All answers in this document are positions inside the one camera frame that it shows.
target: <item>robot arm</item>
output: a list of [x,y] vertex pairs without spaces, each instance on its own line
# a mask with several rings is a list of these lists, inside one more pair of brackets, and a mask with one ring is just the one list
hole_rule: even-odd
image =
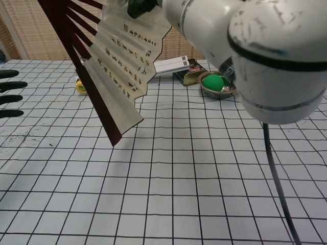
[[320,104],[327,85],[326,1],[131,1],[161,6],[212,65],[235,78],[244,108],[259,121],[294,123]]

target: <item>small bowl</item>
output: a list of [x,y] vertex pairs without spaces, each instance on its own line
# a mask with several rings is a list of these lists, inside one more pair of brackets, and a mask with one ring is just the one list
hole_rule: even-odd
[[[212,74],[219,75],[224,80],[224,87],[221,92],[214,91],[211,89],[208,89],[203,86],[203,80]],[[223,100],[226,98],[229,98],[231,96],[234,96],[237,94],[237,90],[234,84],[227,81],[227,79],[218,71],[207,71],[202,73],[198,78],[198,83],[201,86],[201,89],[208,95],[208,97],[215,99],[215,100]]]

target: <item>folding fan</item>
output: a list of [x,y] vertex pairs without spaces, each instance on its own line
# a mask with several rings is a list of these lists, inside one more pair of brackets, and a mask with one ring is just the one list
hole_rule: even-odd
[[[143,120],[134,102],[147,93],[147,83],[156,75],[154,62],[171,25],[158,6],[137,19],[130,17],[128,0],[104,4],[77,0],[101,9],[100,18],[76,1],[38,1],[73,61],[112,145],[117,144],[122,134]],[[95,22],[96,29],[84,17]],[[93,35],[92,41],[85,31]]]

